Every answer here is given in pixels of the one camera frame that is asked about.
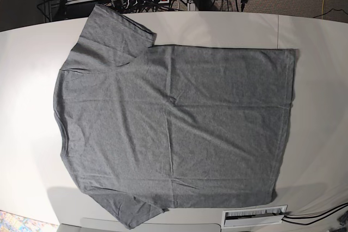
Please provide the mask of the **grey T-shirt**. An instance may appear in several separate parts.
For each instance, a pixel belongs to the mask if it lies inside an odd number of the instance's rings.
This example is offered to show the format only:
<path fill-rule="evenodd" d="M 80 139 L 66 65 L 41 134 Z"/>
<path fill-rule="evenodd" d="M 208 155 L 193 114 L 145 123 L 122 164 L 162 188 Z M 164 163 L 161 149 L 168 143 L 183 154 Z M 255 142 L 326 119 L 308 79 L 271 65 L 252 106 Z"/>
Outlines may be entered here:
<path fill-rule="evenodd" d="M 155 45 L 96 5 L 59 70 L 61 158 L 127 229 L 173 208 L 245 208 L 275 195 L 294 49 Z"/>

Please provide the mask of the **black power strip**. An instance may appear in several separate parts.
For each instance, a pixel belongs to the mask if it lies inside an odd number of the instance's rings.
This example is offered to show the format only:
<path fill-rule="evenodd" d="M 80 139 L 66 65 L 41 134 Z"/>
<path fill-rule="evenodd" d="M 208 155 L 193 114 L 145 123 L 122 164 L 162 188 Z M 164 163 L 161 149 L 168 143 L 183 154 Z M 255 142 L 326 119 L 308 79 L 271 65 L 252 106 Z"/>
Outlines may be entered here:
<path fill-rule="evenodd" d="M 169 6 L 170 0 L 124 0 L 128 8 L 147 8 Z"/>

